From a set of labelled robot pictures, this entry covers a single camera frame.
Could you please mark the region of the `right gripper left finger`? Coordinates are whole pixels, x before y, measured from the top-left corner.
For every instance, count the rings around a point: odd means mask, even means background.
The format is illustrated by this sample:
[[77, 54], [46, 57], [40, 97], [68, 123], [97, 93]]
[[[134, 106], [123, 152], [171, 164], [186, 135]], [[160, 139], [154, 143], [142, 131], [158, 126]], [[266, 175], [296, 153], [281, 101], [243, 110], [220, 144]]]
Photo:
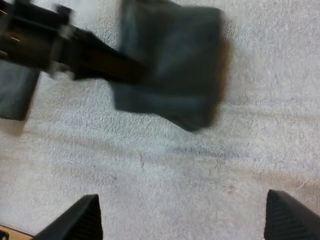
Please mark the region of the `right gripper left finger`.
[[99, 195], [83, 196], [33, 238], [35, 240], [102, 240]]

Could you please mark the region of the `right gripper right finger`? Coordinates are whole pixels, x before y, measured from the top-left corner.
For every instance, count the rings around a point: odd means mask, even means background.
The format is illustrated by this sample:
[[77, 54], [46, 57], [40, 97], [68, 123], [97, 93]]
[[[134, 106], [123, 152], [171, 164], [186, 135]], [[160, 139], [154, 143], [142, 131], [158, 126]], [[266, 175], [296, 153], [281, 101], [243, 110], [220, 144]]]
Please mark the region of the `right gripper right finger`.
[[282, 190], [270, 189], [266, 198], [264, 239], [318, 240], [320, 216]]

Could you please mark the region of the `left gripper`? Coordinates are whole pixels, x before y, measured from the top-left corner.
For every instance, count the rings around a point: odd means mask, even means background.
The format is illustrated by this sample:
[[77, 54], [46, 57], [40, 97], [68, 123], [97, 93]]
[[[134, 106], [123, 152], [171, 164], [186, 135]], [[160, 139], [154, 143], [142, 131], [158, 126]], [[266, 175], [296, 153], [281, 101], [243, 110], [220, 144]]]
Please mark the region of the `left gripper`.
[[[50, 10], [30, 0], [2, 0], [1, 60], [38, 69], [50, 76], [68, 72], [71, 68], [74, 80], [141, 83], [147, 68], [110, 47], [91, 31], [75, 30], [71, 23], [72, 13], [69, 7], [60, 4]], [[68, 48], [71, 42], [70, 64]]]

